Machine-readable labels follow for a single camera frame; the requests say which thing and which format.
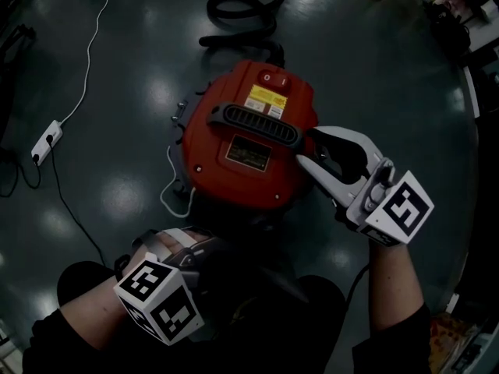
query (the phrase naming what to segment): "white power cord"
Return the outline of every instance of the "white power cord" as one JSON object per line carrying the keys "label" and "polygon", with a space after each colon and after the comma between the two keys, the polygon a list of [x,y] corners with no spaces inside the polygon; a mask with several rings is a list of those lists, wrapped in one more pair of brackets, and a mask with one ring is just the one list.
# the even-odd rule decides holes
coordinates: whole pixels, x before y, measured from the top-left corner
{"label": "white power cord", "polygon": [[99,32],[99,19],[101,18],[101,14],[103,11],[106,9],[108,6],[109,0],[106,0],[106,3],[104,4],[104,7],[102,7],[101,11],[97,15],[97,27],[95,29],[94,36],[92,37],[92,40],[90,40],[90,43],[88,44],[87,47],[87,60],[88,60],[88,65],[87,65],[87,73],[85,74],[85,80],[83,81],[83,93],[81,95],[80,101],[78,101],[78,104],[74,107],[74,109],[71,111],[71,113],[64,118],[62,122],[59,123],[60,126],[64,125],[64,122],[67,121],[71,116],[76,112],[76,110],[80,107],[81,103],[83,102],[83,99],[85,98],[85,95],[87,94],[87,84],[88,84],[88,74],[90,73],[90,48],[92,47],[92,43],[95,40],[95,37],[97,36],[97,33]]}
{"label": "white power cord", "polygon": [[168,190],[168,188],[175,183],[175,180],[177,179],[177,172],[175,171],[175,167],[173,166],[172,159],[170,158],[170,147],[168,147],[168,150],[166,152],[166,157],[168,158],[168,162],[172,166],[173,170],[173,179],[171,182],[168,183],[168,185],[161,191],[161,194],[159,195],[159,200],[163,205],[165,205],[165,208],[168,210],[169,213],[171,213],[173,216],[177,217],[178,219],[185,219],[190,215],[190,208],[193,205],[193,198],[194,198],[194,193],[196,192],[196,189],[193,187],[192,191],[190,192],[190,197],[189,197],[189,205],[187,206],[187,212],[184,214],[176,213],[170,208],[170,206],[165,202],[163,199],[163,194],[165,194],[165,191]]}

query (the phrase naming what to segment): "black handle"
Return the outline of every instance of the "black handle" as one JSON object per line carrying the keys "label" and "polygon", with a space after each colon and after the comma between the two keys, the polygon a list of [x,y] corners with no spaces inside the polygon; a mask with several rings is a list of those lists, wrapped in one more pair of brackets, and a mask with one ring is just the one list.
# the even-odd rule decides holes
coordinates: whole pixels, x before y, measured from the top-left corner
{"label": "black handle", "polygon": [[213,108],[207,118],[207,124],[243,129],[293,150],[298,150],[303,143],[301,129],[236,104],[224,103]]}

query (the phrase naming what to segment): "person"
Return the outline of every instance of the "person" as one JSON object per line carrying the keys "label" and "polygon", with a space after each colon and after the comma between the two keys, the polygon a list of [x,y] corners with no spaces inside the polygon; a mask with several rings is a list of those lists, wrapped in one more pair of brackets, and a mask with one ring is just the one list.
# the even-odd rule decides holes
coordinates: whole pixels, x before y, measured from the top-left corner
{"label": "person", "polygon": [[[182,249],[157,235],[173,253]],[[146,251],[137,250],[124,275]],[[113,270],[76,263],[59,279],[61,308],[33,326],[23,372],[324,372],[346,313],[338,287],[302,277],[305,303],[262,282],[248,263],[212,257],[200,279],[211,285],[214,311],[230,322],[214,339],[162,344],[128,317],[113,291]],[[405,245],[370,244],[370,329],[370,339],[353,348],[356,372],[430,372],[430,312]]]}

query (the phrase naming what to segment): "gray floor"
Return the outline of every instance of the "gray floor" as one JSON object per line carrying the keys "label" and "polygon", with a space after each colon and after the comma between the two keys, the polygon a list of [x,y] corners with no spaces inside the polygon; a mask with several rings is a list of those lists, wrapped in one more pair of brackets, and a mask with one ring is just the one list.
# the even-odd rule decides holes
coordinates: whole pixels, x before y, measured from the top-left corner
{"label": "gray floor", "polygon": [[[146,228],[182,224],[158,201],[172,176],[165,156],[169,117],[189,86],[242,57],[225,51],[203,59],[198,38],[222,32],[207,18],[206,1],[111,0],[101,17],[88,95],[56,154],[67,200],[109,259],[127,252]],[[103,3],[23,3],[20,19],[34,26],[38,40],[23,56],[2,146],[17,151],[26,167],[48,124],[80,98],[85,50]],[[286,0],[274,39],[285,48],[287,69],[313,85],[320,123],[368,134],[435,202],[411,251],[426,302],[438,310],[465,258],[476,146],[458,70],[431,37],[420,0]],[[261,58],[257,51],[244,55]],[[21,182],[11,199],[0,201],[0,313],[24,346],[33,321],[56,309],[62,270],[97,260],[59,201],[47,162],[40,189]],[[4,187],[7,173],[3,168]],[[347,293],[367,263],[366,239],[337,224],[333,206],[317,191],[285,222],[281,243],[296,271],[325,276]],[[368,334],[365,276],[328,371],[351,372],[350,349]]]}

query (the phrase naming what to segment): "white cube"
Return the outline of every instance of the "white cube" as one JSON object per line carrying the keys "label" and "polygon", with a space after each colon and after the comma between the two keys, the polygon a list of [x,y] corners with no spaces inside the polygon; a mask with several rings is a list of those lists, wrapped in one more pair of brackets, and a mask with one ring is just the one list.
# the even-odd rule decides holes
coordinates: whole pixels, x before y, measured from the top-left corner
{"label": "white cube", "polygon": [[115,285],[115,292],[135,323],[167,345],[204,325],[180,270],[151,253]]}
{"label": "white cube", "polygon": [[407,171],[357,231],[386,246],[409,244],[435,205]]}

